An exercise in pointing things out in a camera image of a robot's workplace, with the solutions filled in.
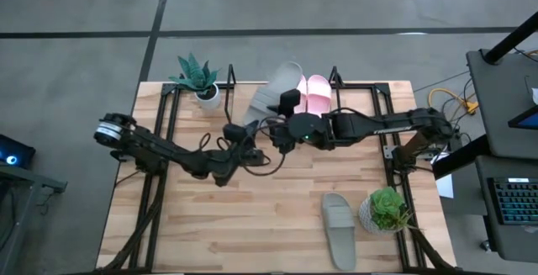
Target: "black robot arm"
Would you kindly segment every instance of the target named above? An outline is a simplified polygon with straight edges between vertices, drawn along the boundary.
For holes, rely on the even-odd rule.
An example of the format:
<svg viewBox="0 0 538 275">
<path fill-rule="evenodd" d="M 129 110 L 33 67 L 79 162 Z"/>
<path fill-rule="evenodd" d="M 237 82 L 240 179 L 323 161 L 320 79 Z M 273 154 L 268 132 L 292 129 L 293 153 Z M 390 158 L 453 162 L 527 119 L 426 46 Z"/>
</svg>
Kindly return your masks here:
<svg viewBox="0 0 538 275">
<path fill-rule="evenodd" d="M 282 154 L 292 151 L 295 143 L 309 143 L 320 150 L 350 146 L 367 136 L 416 130 L 406 144 L 393 150 L 394 171 L 409 172 L 416 156 L 435 144 L 447 143 L 453 134 L 451 124 L 433 108 L 417 108 L 408 112 L 368 117 L 353 109 L 342 108 L 321 118 L 307 113 L 294 114 L 285 126 L 271 128 L 272 144 Z"/>
<path fill-rule="evenodd" d="M 189 151 L 138 126 L 136 120 L 128 115 L 106 114 L 100 121 L 93 136 L 95 140 L 113 148 L 111 155 L 115 158 L 132 156 L 137 169 L 152 175 L 161 175 L 166 170 L 166 161 L 173 161 L 197 179 L 205 179 L 212 173 L 215 183 L 223 187 L 237 167 L 263 164 L 263 153 L 256 149 L 252 133 L 257 122 L 246 127 L 227 124 L 223 128 L 224 140 L 221 142 L 228 148 L 203 151 L 210 138 L 206 134 L 200 141 L 200 147 Z"/>
</svg>

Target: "black keyboard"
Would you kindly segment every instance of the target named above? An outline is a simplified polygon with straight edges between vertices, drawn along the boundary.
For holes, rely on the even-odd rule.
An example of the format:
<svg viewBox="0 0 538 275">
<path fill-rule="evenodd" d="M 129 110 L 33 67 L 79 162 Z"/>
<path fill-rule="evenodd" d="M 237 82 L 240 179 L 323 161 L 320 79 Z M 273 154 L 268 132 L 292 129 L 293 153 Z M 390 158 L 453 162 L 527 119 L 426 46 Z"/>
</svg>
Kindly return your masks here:
<svg viewBox="0 0 538 275">
<path fill-rule="evenodd" d="M 504 225 L 538 225 L 538 179 L 489 178 L 489 190 Z"/>
</svg>

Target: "wooden table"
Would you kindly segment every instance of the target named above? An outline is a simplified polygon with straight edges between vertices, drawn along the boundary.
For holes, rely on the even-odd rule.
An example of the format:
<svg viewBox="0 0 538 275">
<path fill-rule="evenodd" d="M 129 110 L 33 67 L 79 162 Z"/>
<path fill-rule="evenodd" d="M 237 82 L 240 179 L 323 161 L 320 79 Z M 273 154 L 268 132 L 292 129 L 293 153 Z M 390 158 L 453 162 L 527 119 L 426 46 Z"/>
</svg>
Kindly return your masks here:
<svg viewBox="0 0 538 275">
<path fill-rule="evenodd" d="M 395 112 L 416 108 L 410 82 L 388 82 Z M 143 82 L 133 116 L 139 125 L 155 126 L 161 92 L 160 82 Z M 242 123 L 255 83 L 239 83 L 230 93 L 232 121 Z M 365 90 L 341 91 L 342 105 L 374 115 L 372 96 Z M 226 124 L 223 103 L 217 110 L 204 111 L 191 93 L 182 92 L 174 141 L 190 150 L 200 138 L 212 133 L 205 148 L 216 148 L 215 140 Z M 167 115 L 163 131 L 166 131 Z M 401 134 L 405 143 L 412 134 Z M 263 135 L 257 146 L 279 161 L 277 150 Z M 124 163 L 118 179 L 134 171 Z M 434 177 L 429 172 L 409 176 L 419 227 L 432 246 L 455 265 L 451 240 L 440 205 Z M 113 193 L 103 235 L 98 267 L 106 265 L 135 228 L 144 175 L 122 182 Z M 343 195 L 354 211 L 361 202 L 387 185 L 382 152 L 377 137 L 367 137 L 349 148 L 318 151 L 298 145 L 288 154 L 282 169 L 270 177 L 253 177 L 240 168 L 228 186 L 219 188 L 209 178 L 190 177 L 171 164 L 156 246 L 155 272 L 334 272 L 320 216 L 320 198 L 327 192 Z M 401 270 L 395 236 L 368 234 L 356 218 L 357 272 Z M 146 238 L 142 242 L 143 265 Z M 408 252 L 414 262 L 409 233 Z"/>
</svg>

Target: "green plant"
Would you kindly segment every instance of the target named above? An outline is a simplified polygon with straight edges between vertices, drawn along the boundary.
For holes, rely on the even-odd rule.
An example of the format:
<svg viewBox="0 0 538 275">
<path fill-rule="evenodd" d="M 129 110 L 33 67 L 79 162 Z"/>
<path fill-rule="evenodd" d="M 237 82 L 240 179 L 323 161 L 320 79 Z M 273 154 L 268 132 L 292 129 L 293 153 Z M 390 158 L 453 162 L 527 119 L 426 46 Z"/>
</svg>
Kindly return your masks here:
<svg viewBox="0 0 538 275">
<path fill-rule="evenodd" d="M 408 225 L 411 214 L 404 199 L 391 187 L 379 189 L 371 197 L 370 209 L 373 222 L 381 230 L 399 230 Z"/>
<path fill-rule="evenodd" d="M 206 61 L 203 68 L 200 68 L 198 61 L 192 53 L 188 55 L 188 61 L 178 56 L 179 64 L 183 73 L 179 77 L 168 77 L 173 82 L 180 85 L 182 89 L 196 92 L 200 95 L 207 94 L 208 90 L 217 80 L 219 70 L 209 71 L 209 61 Z"/>
</svg>

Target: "slipper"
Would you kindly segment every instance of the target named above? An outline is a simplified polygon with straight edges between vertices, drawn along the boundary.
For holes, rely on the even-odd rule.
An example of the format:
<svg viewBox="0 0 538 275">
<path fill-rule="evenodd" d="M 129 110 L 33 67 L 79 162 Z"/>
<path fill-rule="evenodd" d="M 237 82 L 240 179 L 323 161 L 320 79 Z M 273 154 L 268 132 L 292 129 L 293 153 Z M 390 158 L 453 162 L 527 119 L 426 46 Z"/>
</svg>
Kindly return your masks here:
<svg viewBox="0 0 538 275">
<path fill-rule="evenodd" d="M 307 112 L 321 117 L 330 111 L 330 96 L 332 90 L 325 77 L 313 75 L 307 82 L 309 93 L 307 95 Z"/>
<path fill-rule="evenodd" d="M 306 112 L 306 95 L 308 90 L 306 87 L 306 78 L 304 78 L 304 76 L 301 76 L 301 82 L 299 82 L 297 90 L 301 92 L 301 100 L 299 104 L 293 108 L 295 114 Z"/>
<path fill-rule="evenodd" d="M 350 205 L 341 195 L 327 193 L 321 206 L 333 264 L 342 271 L 355 270 L 355 221 Z"/>
<path fill-rule="evenodd" d="M 276 116 L 277 113 L 267 109 L 267 107 L 278 105 L 280 95 L 295 89 L 302 76 L 303 68 L 298 63 L 287 61 L 281 64 L 269 83 L 263 87 L 258 87 L 256 93 L 254 93 L 251 104 L 243 118 L 243 124 L 247 125 L 255 120 L 262 121 L 267 116 Z"/>
</svg>

